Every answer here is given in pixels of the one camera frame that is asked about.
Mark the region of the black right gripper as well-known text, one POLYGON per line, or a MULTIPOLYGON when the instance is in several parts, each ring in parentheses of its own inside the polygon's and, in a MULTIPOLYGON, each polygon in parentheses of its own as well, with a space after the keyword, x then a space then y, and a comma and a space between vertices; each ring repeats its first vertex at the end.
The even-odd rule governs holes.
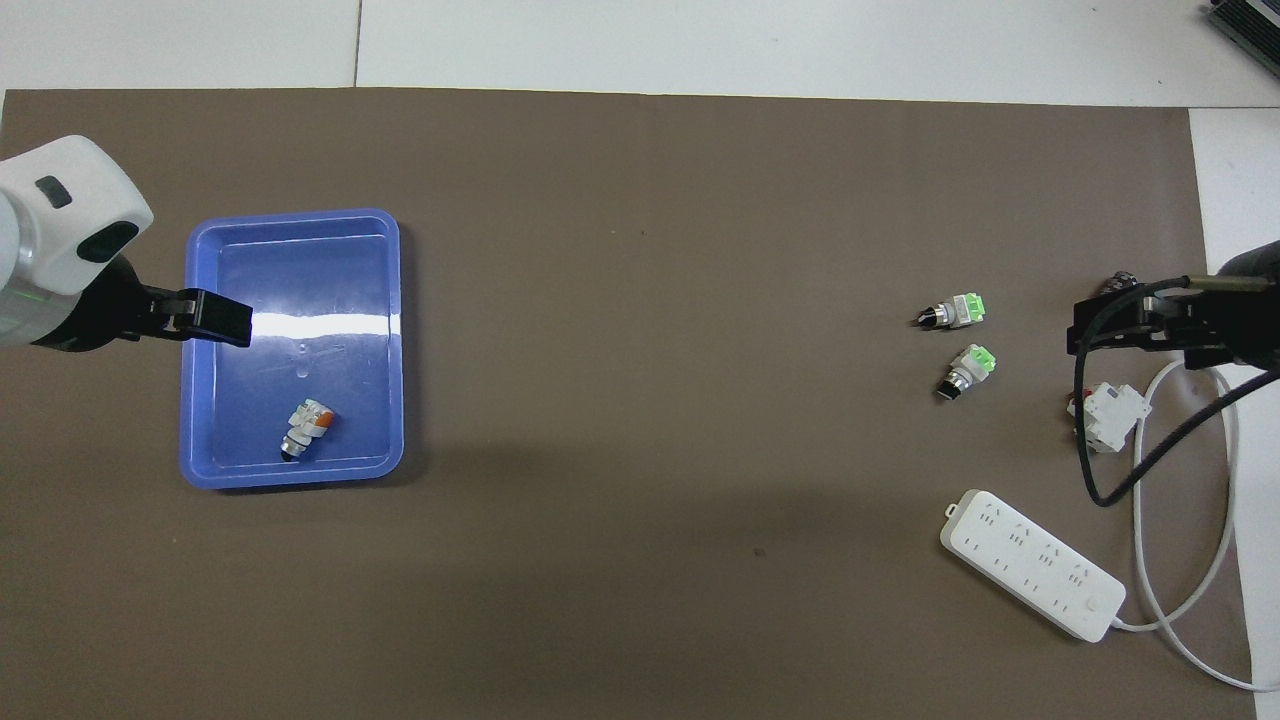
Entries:
POLYGON ((1219 275, 1261 277, 1260 292, 1206 290, 1190 297, 1185 281, 1156 281, 1114 287, 1073 307, 1071 351, 1140 348, 1187 350, 1192 370, 1225 364, 1263 372, 1279 364, 1279 242, 1240 254, 1219 275), (1206 327, 1213 337, 1206 343, 1206 327))

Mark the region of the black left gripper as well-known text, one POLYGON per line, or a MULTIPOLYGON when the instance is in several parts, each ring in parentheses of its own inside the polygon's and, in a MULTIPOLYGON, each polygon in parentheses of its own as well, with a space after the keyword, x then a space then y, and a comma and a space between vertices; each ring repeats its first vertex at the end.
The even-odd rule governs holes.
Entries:
POLYGON ((148 336, 204 340, 247 348, 252 342, 253 309, 201 288, 145 288, 131 261, 120 255, 79 293, 70 314, 35 341, 37 347, 81 354, 115 340, 148 336))

